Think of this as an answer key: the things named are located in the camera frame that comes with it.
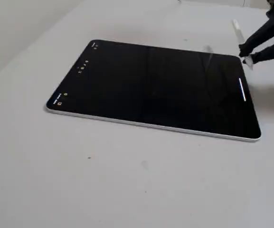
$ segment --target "tablet screen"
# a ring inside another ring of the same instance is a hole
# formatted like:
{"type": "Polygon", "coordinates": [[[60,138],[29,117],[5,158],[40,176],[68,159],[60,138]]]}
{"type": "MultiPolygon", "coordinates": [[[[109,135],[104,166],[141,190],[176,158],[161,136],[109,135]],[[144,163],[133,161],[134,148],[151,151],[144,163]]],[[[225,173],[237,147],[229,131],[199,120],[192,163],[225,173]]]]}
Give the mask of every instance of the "tablet screen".
{"type": "Polygon", "coordinates": [[[47,103],[50,110],[257,139],[235,56],[91,41],[47,103]]]}

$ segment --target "white wall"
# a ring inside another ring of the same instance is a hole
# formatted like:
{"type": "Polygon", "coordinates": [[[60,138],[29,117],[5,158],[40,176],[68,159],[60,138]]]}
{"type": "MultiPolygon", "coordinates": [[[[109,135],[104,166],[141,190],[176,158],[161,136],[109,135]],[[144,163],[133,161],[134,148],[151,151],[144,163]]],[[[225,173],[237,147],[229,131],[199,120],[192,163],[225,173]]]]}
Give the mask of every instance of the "white wall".
{"type": "Polygon", "coordinates": [[[0,68],[82,0],[0,0],[0,68]]]}

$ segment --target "white surface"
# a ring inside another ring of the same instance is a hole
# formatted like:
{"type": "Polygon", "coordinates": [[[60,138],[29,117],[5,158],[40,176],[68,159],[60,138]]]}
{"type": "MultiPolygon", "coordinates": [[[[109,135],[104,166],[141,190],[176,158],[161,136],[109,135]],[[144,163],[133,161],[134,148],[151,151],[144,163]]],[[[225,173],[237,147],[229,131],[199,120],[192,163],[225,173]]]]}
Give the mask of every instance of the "white surface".
{"type": "Polygon", "coordinates": [[[92,39],[237,55],[232,18],[245,37],[266,20],[256,9],[89,0],[11,61],[0,71],[0,228],[274,227],[274,61],[245,68],[256,143],[44,111],[92,39]]]}
{"type": "Polygon", "coordinates": [[[82,0],[0,0],[0,69],[82,0]]]}
{"type": "Polygon", "coordinates": [[[193,0],[194,2],[200,3],[215,3],[215,4],[223,4],[229,6],[244,6],[245,0],[193,0]]]}

